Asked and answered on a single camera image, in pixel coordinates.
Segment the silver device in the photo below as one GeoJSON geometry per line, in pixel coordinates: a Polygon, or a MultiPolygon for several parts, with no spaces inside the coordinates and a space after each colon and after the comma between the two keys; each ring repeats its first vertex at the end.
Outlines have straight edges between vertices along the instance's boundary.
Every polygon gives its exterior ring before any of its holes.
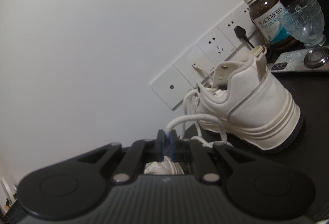
{"type": "Polygon", "coordinates": [[[329,46],[284,52],[271,68],[272,73],[328,72],[329,46]]]}

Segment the white wall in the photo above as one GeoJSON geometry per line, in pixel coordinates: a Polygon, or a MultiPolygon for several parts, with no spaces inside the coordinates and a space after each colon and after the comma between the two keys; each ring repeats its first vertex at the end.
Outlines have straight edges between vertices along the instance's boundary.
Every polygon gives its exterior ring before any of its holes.
{"type": "Polygon", "coordinates": [[[240,1],[0,0],[0,174],[154,138],[149,83],[240,1]]]}

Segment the white outlet plate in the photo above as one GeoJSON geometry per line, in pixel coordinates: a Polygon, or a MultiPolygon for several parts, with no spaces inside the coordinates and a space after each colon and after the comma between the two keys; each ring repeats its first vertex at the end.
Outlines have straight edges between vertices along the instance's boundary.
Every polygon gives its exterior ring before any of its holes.
{"type": "Polygon", "coordinates": [[[187,79],[192,85],[196,86],[197,82],[202,82],[207,75],[200,70],[196,70],[192,65],[199,64],[205,71],[211,74],[215,66],[209,58],[198,48],[193,45],[188,49],[175,63],[174,67],[187,79]]]}
{"type": "Polygon", "coordinates": [[[183,100],[186,93],[193,89],[192,85],[173,65],[151,83],[150,86],[170,109],[175,108],[183,100]]]}
{"type": "Polygon", "coordinates": [[[246,30],[246,36],[249,38],[252,33],[257,29],[249,16],[249,7],[244,2],[241,3],[233,12],[225,17],[217,27],[224,33],[229,41],[238,48],[241,44],[245,43],[239,40],[234,32],[236,26],[241,26],[246,30]]]}
{"type": "Polygon", "coordinates": [[[232,43],[217,27],[210,30],[196,45],[215,66],[225,61],[235,51],[232,43]]]}

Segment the brown bottle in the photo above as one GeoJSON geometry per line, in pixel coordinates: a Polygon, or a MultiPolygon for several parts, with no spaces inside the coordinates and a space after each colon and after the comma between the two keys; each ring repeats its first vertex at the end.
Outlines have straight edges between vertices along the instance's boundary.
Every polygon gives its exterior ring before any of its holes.
{"type": "Polygon", "coordinates": [[[284,50],[298,41],[290,36],[277,19],[284,6],[280,0],[244,0],[249,6],[251,20],[273,49],[284,50]]]}

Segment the glass rim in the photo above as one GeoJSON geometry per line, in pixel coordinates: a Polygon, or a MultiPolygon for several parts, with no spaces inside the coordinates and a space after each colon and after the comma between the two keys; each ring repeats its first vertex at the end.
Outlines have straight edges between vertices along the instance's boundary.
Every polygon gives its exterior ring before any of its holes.
{"type": "Polygon", "coordinates": [[[278,18],[283,20],[283,19],[286,19],[286,18],[288,18],[288,17],[291,17],[291,16],[293,16],[294,14],[299,13],[301,10],[305,9],[306,7],[308,7],[312,1],[316,1],[316,2],[317,2],[317,0],[310,0],[310,1],[309,1],[305,6],[303,6],[300,10],[298,10],[298,11],[296,11],[296,12],[293,12],[292,14],[289,14],[289,15],[283,17],[283,16],[282,16],[283,13],[286,12],[288,8],[291,8],[291,6],[292,6],[296,1],[294,1],[293,3],[291,3],[290,5],[288,5],[288,6],[286,7],[286,9],[283,10],[283,11],[278,15],[278,18]]]}

